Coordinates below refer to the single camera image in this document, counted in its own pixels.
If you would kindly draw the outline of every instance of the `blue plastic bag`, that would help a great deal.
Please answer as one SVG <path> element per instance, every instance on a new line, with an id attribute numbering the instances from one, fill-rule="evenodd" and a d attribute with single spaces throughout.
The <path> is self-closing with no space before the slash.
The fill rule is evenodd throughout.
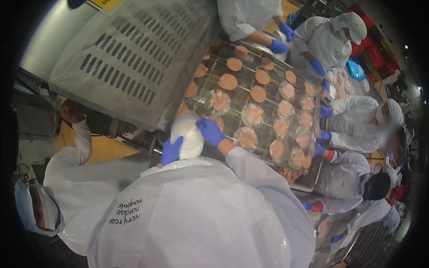
<path id="1" fill-rule="evenodd" d="M 362 81 L 363 79 L 365 79 L 365 72 L 363 71 L 362 67 L 359 64 L 355 63 L 352 60 L 348 60 L 347 68 L 349 70 L 351 77 L 353 77 L 357 81 Z"/>

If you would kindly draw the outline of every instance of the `red glove cuff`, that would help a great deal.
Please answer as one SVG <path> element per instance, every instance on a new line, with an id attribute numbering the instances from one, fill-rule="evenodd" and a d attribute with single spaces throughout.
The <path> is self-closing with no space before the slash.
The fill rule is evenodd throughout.
<path id="1" fill-rule="evenodd" d="M 317 201 L 313 203 L 313 207 L 311 208 L 312 212 L 322 212 L 323 205 L 321 202 Z"/>

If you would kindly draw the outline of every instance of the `yellow warning label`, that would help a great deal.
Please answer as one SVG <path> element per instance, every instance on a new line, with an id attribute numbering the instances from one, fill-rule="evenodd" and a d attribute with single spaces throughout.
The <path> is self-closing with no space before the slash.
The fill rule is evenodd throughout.
<path id="1" fill-rule="evenodd" d="M 101 7 L 107 12 L 110 12 L 115 9 L 120 3 L 122 3 L 124 0 L 90 0 L 97 6 Z"/>

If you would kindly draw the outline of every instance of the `face mask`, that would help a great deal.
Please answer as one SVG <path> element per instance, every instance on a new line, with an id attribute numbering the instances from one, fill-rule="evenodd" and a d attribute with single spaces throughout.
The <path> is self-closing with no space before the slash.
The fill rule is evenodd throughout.
<path id="1" fill-rule="evenodd" d="M 40 202 L 43 207 L 43 218 L 45 220 L 45 227 L 49 230 L 55 230 L 55 225 L 58 219 L 58 208 L 52 198 L 47 194 L 43 188 L 37 188 L 40 196 Z"/>

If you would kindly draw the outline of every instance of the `white hairnet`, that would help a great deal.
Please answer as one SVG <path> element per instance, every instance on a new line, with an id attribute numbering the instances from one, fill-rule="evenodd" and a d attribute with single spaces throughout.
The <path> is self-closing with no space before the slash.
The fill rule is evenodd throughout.
<path id="1" fill-rule="evenodd" d="M 401 106 L 394 99 L 388 99 L 387 106 L 389 107 L 389 114 L 402 125 L 404 123 L 404 116 L 402 115 Z"/>

